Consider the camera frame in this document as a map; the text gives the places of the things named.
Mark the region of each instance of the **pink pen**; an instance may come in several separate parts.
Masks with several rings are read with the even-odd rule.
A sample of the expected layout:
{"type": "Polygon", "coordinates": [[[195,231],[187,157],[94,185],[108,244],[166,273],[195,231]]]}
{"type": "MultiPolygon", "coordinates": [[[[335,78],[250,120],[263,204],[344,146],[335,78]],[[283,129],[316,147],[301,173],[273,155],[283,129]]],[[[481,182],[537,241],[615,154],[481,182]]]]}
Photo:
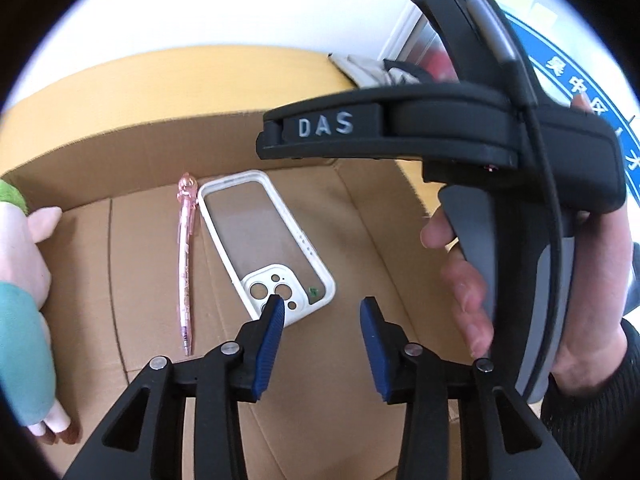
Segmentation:
{"type": "Polygon", "coordinates": [[[178,182],[180,223],[178,224],[178,316],[182,347],[191,355],[191,305],[189,301],[189,241],[193,234],[193,219],[196,212],[198,183],[185,173],[178,182]]]}

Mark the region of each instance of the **blue curved banner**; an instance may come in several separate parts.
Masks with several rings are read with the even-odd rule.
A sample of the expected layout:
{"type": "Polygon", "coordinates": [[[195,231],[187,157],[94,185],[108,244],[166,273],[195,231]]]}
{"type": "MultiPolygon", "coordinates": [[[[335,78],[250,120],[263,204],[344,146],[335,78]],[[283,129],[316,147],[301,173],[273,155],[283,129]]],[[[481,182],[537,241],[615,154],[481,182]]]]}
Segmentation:
{"type": "Polygon", "coordinates": [[[613,126],[625,158],[626,184],[640,205],[640,142],[611,99],[564,51],[518,18],[505,12],[529,59],[569,99],[586,92],[593,111],[613,126]]]}

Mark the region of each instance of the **phone case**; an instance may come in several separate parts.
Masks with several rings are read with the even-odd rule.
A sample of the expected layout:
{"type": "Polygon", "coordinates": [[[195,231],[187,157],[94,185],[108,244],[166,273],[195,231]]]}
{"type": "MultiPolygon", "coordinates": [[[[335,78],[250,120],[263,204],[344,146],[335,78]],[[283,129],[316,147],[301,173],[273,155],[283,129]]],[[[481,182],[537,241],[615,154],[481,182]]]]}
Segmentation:
{"type": "Polygon", "coordinates": [[[270,294],[285,302],[285,326],[328,304],[335,280],[263,171],[200,187],[198,204],[232,283],[252,319],[270,294]]]}

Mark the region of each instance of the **white chinese character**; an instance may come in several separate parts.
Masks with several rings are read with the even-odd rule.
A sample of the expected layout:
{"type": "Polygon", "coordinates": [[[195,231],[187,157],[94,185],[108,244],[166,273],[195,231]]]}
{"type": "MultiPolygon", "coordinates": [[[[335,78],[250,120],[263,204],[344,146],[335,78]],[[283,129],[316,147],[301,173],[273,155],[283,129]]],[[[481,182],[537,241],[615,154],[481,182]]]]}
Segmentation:
{"type": "Polygon", "coordinates": [[[628,165],[629,171],[633,171],[635,168],[640,168],[640,156],[637,156],[634,150],[631,150],[631,156],[625,155],[625,158],[631,162],[631,164],[628,165]]]}
{"type": "Polygon", "coordinates": [[[573,86],[573,88],[571,88],[571,92],[573,92],[574,94],[576,92],[587,91],[587,86],[584,84],[584,79],[580,79],[578,78],[578,76],[574,75],[571,79],[569,79],[569,84],[573,86]]]}
{"type": "Polygon", "coordinates": [[[593,111],[598,115],[603,112],[609,111],[609,109],[602,103],[599,97],[596,97],[593,101],[591,101],[591,108],[593,108],[593,111]]]}
{"type": "Polygon", "coordinates": [[[556,77],[560,77],[564,73],[564,67],[566,67],[566,63],[562,61],[558,56],[553,56],[549,61],[546,62],[546,67],[553,70],[556,74],[556,77]]]}

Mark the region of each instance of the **black handheld device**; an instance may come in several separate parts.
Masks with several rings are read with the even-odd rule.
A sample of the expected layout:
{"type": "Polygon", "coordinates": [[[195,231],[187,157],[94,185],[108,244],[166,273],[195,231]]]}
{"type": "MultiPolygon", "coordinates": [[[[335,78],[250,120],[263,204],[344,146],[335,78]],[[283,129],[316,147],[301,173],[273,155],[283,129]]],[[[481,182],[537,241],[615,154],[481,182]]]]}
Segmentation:
{"type": "Polygon", "coordinates": [[[578,211],[626,198],[622,154],[600,117],[553,102],[494,0],[412,0],[460,83],[361,89],[264,115],[258,156],[416,158],[466,259],[487,283],[490,357],[540,400],[558,349],[578,211]]]}

